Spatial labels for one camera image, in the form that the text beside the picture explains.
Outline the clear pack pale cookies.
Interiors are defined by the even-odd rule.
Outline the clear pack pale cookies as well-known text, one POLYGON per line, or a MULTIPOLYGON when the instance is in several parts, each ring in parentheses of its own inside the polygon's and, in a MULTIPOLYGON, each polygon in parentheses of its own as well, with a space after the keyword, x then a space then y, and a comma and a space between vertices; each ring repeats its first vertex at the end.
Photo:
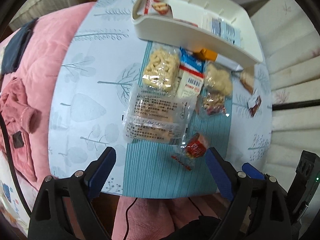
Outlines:
POLYGON ((204 66, 204 86, 207 90, 230 97, 233 93, 232 72, 224 66, 207 61, 204 66))

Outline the clear pack mixed nuts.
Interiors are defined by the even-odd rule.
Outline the clear pack mixed nuts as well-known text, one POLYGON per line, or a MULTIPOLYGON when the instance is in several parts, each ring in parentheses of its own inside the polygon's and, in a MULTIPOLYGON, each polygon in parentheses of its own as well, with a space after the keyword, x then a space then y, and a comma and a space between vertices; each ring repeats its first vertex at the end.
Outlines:
POLYGON ((200 96, 197 105, 201 116, 226 114, 225 96, 218 92, 207 92, 205 96, 200 96))

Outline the navy folded garment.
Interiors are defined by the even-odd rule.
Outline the navy folded garment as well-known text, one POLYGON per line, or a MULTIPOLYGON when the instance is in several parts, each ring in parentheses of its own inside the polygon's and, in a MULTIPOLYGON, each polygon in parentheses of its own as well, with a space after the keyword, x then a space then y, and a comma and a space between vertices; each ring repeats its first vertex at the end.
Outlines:
POLYGON ((16 72, 19 68, 24 51, 33 35, 33 29, 37 20, 38 18, 35 18, 24 24, 7 44, 1 65, 2 75, 16 72))

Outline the red clear dark snack packet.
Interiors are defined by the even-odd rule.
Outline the red clear dark snack packet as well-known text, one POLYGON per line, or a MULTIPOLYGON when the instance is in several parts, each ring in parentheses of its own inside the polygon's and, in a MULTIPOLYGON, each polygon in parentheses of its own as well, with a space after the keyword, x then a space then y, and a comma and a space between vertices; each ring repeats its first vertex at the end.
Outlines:
POLYGON ((193 170, 195 167, 195 160, 193 158, 189 158, 186 155, 173 154, 171 158, 182 165, 188 171, 193 170))

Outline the pink quilt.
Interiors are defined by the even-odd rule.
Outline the pink quilt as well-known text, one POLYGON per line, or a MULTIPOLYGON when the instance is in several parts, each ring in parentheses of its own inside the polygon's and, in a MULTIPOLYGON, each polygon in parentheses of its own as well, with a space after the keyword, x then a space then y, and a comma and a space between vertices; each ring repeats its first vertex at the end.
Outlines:
POLYGON ((67 49, 93 2, 52 12, 40 17, 16 72, 4 76, 6 86, 13 77, 25 86, 28 105, 37 110, 35 131, 29 135, 36 180, 29 183, 39 189, 50 174, 48 159, 49 116, 53 92, 67 49))

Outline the tan soda cracker pack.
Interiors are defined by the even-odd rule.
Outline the tan soda cracker pack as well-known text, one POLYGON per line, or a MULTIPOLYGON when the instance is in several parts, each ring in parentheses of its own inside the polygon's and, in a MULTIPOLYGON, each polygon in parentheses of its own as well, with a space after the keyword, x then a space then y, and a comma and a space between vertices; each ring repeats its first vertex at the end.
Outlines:
POLYGON ((254 66, 245 68, 240 74, 240 82, 251 94, 254 93, 254 66))

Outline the blue white red snack packet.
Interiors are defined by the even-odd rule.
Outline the blue white red snack packet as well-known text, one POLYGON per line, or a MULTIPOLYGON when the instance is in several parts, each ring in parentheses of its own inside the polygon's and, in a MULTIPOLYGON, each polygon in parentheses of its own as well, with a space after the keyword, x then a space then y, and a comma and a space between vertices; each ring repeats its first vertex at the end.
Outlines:
POLYGON ((175 95, 178 98, 198 96, 204 81, 204 61, 197 59, 191 52, 182 47, 180 47, 180 53, 175 95))

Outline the red white triangular snack bag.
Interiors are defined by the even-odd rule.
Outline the red white triangular snack bag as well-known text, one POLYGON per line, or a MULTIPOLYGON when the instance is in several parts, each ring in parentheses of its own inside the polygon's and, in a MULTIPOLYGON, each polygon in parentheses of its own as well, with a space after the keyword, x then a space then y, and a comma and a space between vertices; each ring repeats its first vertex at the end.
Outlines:
POLYGON ((142 0, 137 10, 137 15, 156 15, 173 18, 171 6, 160 0, 142 0))

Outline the white blue snack bag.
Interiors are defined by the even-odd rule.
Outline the white blue snack bag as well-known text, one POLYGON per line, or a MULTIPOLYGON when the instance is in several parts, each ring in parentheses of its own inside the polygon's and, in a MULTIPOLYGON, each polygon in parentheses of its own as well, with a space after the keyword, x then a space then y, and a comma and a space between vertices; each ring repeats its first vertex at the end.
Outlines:
POLYGON ((202 28, 235 46, 241 46, 240 29, 233 27, 221 18, 210 14, 203 15, 202 28))

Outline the brown chocolate wafer packet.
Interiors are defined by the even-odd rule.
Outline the brown chocolate wafer packet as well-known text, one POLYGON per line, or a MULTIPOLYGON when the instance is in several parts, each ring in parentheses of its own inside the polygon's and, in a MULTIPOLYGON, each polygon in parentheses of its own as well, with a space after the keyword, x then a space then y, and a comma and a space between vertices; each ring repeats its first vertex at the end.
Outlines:
POLYGON ((253 118, 261 105, 261 97, 257 90, 254 92, 252 97, 248 100, 247 105, 248 105, 250 116, 253 118))

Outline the small red candy packet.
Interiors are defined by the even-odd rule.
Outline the small red candy packet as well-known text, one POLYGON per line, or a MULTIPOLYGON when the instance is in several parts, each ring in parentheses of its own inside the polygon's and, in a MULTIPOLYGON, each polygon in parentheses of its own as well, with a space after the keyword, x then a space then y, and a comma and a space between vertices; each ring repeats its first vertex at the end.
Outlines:
POLYGON ((189 158, 202 157, 209 148, 209 143, 204 135, 196 132, 187 142, 184 151, 189 158))

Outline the clear pack yellow puffed snacks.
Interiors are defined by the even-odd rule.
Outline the clear pack yellow puffed snacks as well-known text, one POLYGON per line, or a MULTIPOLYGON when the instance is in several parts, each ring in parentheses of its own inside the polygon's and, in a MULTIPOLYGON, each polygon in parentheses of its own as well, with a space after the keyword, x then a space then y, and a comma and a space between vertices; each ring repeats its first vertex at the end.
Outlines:
POLYGON ((142 83, 145 87, 171 93, 174 90, 179 66, 180 50, 178 48, 154 47, 143 70, 142 83))

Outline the orange white snack packet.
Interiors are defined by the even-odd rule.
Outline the orange white snack packet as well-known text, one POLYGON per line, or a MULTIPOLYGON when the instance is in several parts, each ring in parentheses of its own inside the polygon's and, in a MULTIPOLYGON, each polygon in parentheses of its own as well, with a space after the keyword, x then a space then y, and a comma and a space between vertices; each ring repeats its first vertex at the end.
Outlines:
POLYGON ((237 62, 209 49, 201 49, 200 51, 193 52, 193 55, 199 60, 215 62, 234 72, 244 70, 237 62))

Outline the clear pack of brown cakes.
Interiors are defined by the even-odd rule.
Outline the clear pack of brown cakes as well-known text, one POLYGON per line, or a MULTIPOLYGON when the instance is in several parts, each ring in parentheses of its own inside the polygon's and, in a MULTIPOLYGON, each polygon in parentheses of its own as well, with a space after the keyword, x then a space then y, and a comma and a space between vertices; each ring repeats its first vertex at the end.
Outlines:
POLYGON ((124 115, 124 138, 168 145, 180 144, 186 134, 197 97, 177 98, 134 85, 124 115))

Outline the pink robe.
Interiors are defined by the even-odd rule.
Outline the pink robe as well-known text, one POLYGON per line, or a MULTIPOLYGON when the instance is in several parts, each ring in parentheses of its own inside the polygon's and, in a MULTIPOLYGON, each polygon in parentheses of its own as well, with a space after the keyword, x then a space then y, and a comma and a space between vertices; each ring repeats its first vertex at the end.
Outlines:
POLYGON ((1 92, 1 115, 9 136, 14 167, 31 183, 37 181, 29 135, 35 131, 38 111, 28 105, 25 86, 14 77, 1 92))

